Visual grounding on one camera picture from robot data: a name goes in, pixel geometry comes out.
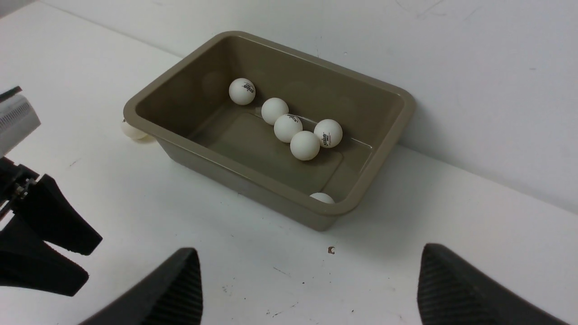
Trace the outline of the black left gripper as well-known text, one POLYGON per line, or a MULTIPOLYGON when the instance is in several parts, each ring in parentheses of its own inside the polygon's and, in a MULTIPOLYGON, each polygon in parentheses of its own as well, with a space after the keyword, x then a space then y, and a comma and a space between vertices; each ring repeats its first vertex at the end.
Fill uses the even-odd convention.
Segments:
POLYGON ((45 242, 91 255, 103 237, 51 176, 40 177, 6 157, 0 160, 0 205, 2 213, 12 209, 16 216, 0 234, 0 285, 74 296, 88 281, 88 272, 45 242))

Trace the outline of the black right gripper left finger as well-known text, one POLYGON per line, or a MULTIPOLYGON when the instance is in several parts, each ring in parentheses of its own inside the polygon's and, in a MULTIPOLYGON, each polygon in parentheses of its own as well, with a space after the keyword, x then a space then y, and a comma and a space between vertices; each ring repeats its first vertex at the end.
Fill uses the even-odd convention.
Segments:
POLYGON ((196 249, 178 249, 83 325, 200 325, 204 295, 196 249))

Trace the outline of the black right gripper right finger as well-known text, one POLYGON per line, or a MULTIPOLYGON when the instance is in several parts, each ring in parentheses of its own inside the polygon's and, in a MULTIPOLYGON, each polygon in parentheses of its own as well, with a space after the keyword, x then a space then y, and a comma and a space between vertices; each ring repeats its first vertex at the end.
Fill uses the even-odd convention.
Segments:
POLYGON ((439 243, 422 251, 417 305, 424 325, 562 325, 439 243))

